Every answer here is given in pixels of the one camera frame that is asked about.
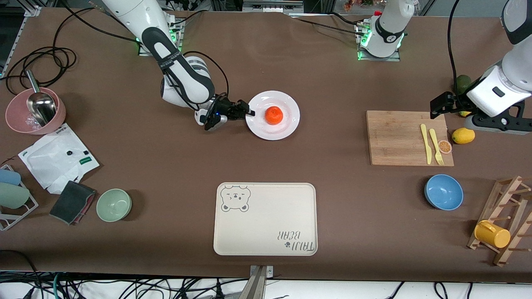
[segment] black sponge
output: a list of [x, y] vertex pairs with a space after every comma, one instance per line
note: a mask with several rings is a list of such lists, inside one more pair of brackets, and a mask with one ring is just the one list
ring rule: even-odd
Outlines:
[[89, 208], [95, 194], [96, 190], [69, 181], [52, 207], [50, 216], [56, 217], [68, 225], [78, 223]]

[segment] yellow plastic knife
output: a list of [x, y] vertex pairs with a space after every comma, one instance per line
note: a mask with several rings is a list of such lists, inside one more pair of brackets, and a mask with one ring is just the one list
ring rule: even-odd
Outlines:
[[421, 134], [423, 135], [423, 141], [425, 142], [425, 151], [427, 152], [427, 164], [430, 165], [430, 163], [432, 162], [432, 150], [430, 149], [429, 140], [427, 139], [427, 126], [422, 123], [419, 127], [421, 128]]

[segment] orange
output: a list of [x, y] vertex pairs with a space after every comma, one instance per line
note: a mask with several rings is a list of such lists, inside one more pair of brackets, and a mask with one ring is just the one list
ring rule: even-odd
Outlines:
[[266, 109], [266, 114], [264, 115], [266, 122], [271, 125], [275, 125], [281, 122], [283, 115], [282, 111], [277, 106], [272, 106]]
[[442, 154], [448, 154], [453, 150], [453, 147], [447, 140], [440, 140], [438, 142], [439, 151]]

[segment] wooden cutting board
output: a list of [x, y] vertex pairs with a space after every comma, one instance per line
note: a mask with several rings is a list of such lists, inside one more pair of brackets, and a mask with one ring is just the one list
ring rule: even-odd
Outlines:
[[[447, 124], [443, 115], [430, 119], [429, 112], [366, 111], [371, 165], [439, 166], [429, 129], [436, 131], [439, 140], [447, 140]], [[420, 125], [427, 126], [432, 149], [432, 161], [427, 164], [425, 144]], [[444, 166], [454, 166], [453, 154], [442, 154]]]

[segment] white plate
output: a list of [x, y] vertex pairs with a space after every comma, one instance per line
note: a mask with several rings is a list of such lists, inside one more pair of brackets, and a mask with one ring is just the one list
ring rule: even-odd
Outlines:
[[[264, 115], [266, 109], [277, 106], [281, 109], [283, 118], [276, 125], [266, 122]], [[253, 134], [266, 140], [279, 140], [292, 134], [300, 120], [299, 107], [289, 95], [270, 90], [254, 96], [250, 101], [250, 109], [255, 111], [255, 116], [246, 115], [247, 126]]]
[[314, 186], [221, 184], [216, 196], [213, 247], [220, 255], [313, 255], [318, 250]]

